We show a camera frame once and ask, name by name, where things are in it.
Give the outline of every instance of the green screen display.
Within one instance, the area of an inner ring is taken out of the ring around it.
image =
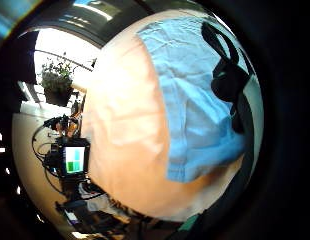
[[[65,147],[66,173],[79,173],[84,170],[84,147]]]

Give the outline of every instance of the light blue shirt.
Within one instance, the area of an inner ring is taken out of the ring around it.
[[[172,181],[192,181],[235,161],[244,151],[243,135],[231,127],[232,104],[218,99],[210,87],[220,56],[201,35],[203,21],[197,17],[168,19],[138,32],[164,97],[170,133],[167,178]]]

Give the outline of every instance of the cable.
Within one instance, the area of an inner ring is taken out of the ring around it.
[[[44,153],[40,153],[39,150],[40,150],[43,146],[45,146],[45,145],[50,145],[50,144],[52,144],[52,143],[51,143],[51,142],[47,142],[47,143],[42,143],[41,145],[39,145],[39,146],[37,147],[37,154],[39,154],[39,155],[41,155],[41,156],[45,156],[45,154],[44,154]]]
[[[40,131],[42,131],[44,128],[45,128],[44,125],[42,125],[42,126],[40,126],[39,128],[37,128],[36,131],[34,132],[33,136],[32,136],[32,139],[31,139],[31,145],[32,145],[33,152],[34,152],[36,158],[37,158],[41,163],[43,163],[44,158],[43,158],[43,156],[41,156],[40,154],[38,154],[38,153],[35,151],[34,142],[36,141],[36,138],[35,138],[36,135],[37,135]]]
[[[82,200],[90,200],[90,199],[93,199],[93,198],[96,198],[96,197],[102,196],[103,194],[105,194],[105,193],[98,193],[98,194],[96,194],[96,195],[94,195],[94,196],[92,196],[92,197],[82,198]]]
[[[60,191],[57,187],[55,187],[54,184],[51,182],[51,180],[49,179],[49,177],[48,177],[48,175],[47,175],[47,171],[48,171],[48,170],[47,170],[46,168],[44,168],[44,174],[45,174],[45,178],[46,178],[47,182],[51,185],[51,187],[52,187],[56,192],[58,192],[59,194],[61,194],[61,195],[64,196],[63,192]]]
[[[52,173],[52,172],[50,171],[50,169],[49,169],[46,165],[44,165],[44,163],[43,163],[42,165],[43,165],[44,169],[46,169],[46,171],[47,171],[49,174],[51,174],[53,177],[57,177],[58,179],[60,178],[57,174]]]

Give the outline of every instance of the camera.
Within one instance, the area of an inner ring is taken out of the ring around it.
[[[88,171],[90,143],[86,138],[56,138],[45,155],[43,165],[60,178],[85,178]]]

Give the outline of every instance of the potted plant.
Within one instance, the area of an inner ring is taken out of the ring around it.
[[[64,57],[57,57],[55,61],[47,58],[42,65],[40,85],[44,88],[46,102],[58,106],[67,106],[72,94],[73,70],[71,63]]]

